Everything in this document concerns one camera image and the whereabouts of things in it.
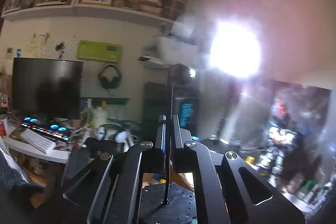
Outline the black computer monitor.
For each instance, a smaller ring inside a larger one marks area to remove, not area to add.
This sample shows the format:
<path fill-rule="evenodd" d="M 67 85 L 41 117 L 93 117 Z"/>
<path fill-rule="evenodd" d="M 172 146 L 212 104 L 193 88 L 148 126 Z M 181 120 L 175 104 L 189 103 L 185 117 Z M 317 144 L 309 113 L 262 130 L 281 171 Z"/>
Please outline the black computer monitor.
<path fill-rule="evenodd" d="M 82 71 L 79 61 L 15 58 L 12 108 L 21 114 L 78 119 Z"/>

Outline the blue metal hobby knife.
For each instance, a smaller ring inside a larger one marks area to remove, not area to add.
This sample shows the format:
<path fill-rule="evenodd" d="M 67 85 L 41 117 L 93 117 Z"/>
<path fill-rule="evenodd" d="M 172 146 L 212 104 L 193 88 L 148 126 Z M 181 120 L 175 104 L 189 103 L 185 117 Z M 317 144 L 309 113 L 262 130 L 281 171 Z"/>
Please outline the blue metal hobby knife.
<path fill-rule="evenodd" d="M 165 194 L 163 206 L 169 204 L 170 190 L 170 159 L 171 159 L 171 134 L 174 133 L 173 110 L 174 110 L 174 88 L 190 84 L 193 80 L 192 69 L 184 64 L 170 65 L 167 76 L 167 99 L 166 99 L 166 130 L 165 130 Z"/>

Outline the large white blue robot model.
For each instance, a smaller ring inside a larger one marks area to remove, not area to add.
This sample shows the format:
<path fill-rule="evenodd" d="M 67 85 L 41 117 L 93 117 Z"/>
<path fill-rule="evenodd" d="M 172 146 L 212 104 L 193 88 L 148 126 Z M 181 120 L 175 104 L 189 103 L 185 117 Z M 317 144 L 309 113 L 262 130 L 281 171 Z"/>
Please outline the large white blue robot model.
<path fill-rule="evenodd" d="M 291 117 L 286 103 L 276 98 L 266 130 L 267 145 L 260 155 L 257 171 L 263 177 L 278 176 L 283 170 L 286 153 L 293 148 L 297 135 L 291 129 Z"/>

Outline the green wall sign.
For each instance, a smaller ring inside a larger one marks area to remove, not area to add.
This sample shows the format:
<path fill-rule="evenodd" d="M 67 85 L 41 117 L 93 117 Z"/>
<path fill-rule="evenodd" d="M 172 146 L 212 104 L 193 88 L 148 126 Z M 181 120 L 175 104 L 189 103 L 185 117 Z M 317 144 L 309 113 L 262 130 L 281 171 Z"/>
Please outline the green wall sign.
<path fill-rule="evenodd" d="M 123 47 L 120 44 L 80 40 L 77 59 L 118 63 L 122 58 Z"/>

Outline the white keyboard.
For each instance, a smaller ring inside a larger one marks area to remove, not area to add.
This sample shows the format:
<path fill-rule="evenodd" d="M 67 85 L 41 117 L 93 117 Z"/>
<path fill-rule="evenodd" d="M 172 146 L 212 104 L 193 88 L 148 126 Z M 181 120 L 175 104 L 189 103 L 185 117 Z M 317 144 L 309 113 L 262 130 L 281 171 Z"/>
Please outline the white keyboard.
<path fill-rule="evenodd" d="M 54 148 L 56 147 L 56 143 L 54 141 L 51 141 L 50 139 L 47 139 L 30 129 L 23 131 L 20 134 L 20 137 L 46 155 L 53 153 Z"/>

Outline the rgb lit controller deck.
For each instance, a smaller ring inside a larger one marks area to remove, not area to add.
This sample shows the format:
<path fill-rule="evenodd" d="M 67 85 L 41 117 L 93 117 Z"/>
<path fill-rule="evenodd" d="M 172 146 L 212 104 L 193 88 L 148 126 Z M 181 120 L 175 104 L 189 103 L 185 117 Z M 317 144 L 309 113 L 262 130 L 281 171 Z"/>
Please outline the rgb lit controller deck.
<path fill-rule="evenodd" d="M 25 117 L 21 121 L 22 128 L 28 128 L 41 135 L 64 142 L 70 141 L 71 131 L 67 127 L 55 123 L 47 123 L 37 118 Z"/>

